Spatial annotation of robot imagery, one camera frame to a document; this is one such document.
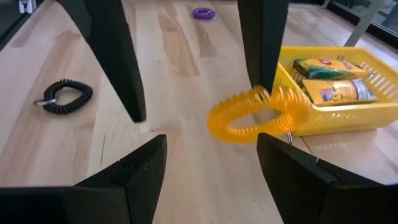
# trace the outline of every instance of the purple coiled keychain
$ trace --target purple coiled keychain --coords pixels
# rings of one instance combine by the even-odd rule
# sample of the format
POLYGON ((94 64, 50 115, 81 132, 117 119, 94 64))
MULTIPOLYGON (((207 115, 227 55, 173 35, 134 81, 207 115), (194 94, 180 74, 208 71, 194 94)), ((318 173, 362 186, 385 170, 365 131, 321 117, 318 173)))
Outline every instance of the purple coiled keychain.
POLYGON ((210 20, 216 17, 216 11, 209 8, 199 7, 193 10, 192 15, 195 19, 210 20))

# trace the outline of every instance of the yellow plastic basket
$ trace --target yellow plastic basket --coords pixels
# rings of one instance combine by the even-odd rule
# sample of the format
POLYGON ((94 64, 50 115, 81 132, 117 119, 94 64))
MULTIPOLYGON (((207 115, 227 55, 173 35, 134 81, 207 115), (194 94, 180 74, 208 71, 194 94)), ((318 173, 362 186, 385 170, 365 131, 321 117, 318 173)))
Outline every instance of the yellow plastic basket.
POLYGON ((294 134, 307 136, 380 128, 398 119, 398 73, 368 51, 356 47, 282 47, 274 86, 299 90, 293 61, 298 58, 347 60, 372 72, 365 80, 378 97, 367 105, 312 106, 310 119, 294 134))

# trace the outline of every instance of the black coiled keychain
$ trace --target black coiled keychain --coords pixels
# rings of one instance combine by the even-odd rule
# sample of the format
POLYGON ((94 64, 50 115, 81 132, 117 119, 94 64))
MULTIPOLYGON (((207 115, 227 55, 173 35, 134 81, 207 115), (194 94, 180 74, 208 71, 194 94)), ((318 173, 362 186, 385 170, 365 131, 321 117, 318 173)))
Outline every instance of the black coiled keychain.
POLYGON ((93 89, 81 82, 76 82, 73 80, 60 80, 52 85, 50 85, 44 91, 43 100, 35 101, 35 104, 39 106, 43 106, 43 109, 50 113, 54 114, 68 114, 72 113, 82 106, 84 106, 91 97, 93 96, 93 89), (65 105, 56 104, 55 94, 60 91, 62 88, 69 87, 74 88, 76 90, 80 90, 82 92, 81 96, 70 103, 65 105))

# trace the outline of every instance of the light wood surface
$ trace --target light wood surface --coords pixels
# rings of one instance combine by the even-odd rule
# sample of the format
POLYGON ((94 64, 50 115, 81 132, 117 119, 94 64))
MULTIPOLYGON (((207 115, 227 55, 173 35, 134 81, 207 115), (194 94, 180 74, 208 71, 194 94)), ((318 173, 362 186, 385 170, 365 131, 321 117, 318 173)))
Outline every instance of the light wood surface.
MULTIPOLYGON (((72 20, 57 2, 45 1, 0 52, 0 186, 73 185, 165 133, 167 170, 154 223, 282 223, 255 145, 222 143, 206 130, 215 103, 250 88, 236 3, 123 4, 147 121, 129 119, 72 20), (190 12, 199 6, 215 8, 217 19, 193 20, 190 12), (93 99, 67 116, 32 104, 61 78, 89 84, 93 99)), ((291 9, 284 45, 343 45, 352 30, 326 10, 291 9)), ((398 69, 397 52, 375 38, 365 35, 358 45, 398 69)), ((64 93, 64 101, 76 95, 64 93)), ((378 182, 398 182, 396 122, 294 143, 378 182)))

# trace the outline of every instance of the yellow coiled keychain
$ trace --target yellow coiled keychain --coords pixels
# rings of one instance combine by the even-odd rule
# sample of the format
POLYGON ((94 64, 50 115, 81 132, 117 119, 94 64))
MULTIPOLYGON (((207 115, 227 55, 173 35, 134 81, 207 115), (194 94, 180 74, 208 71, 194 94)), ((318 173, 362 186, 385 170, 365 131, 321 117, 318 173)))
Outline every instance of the yellow coiled keychain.
POLYGON ((234 142, 249 143, 257 139, 259 133, 286 134, 296 130, 307 121, 311 102, 300 90, 278 87, 270 96, 262 86, 233 96, 215 105, 209 114, 207 128, 215 138, 234 142), (265 109, 281 113, 276 119, 265 124, 247 127, 231 127, 229 124, 243 116, 265 109))

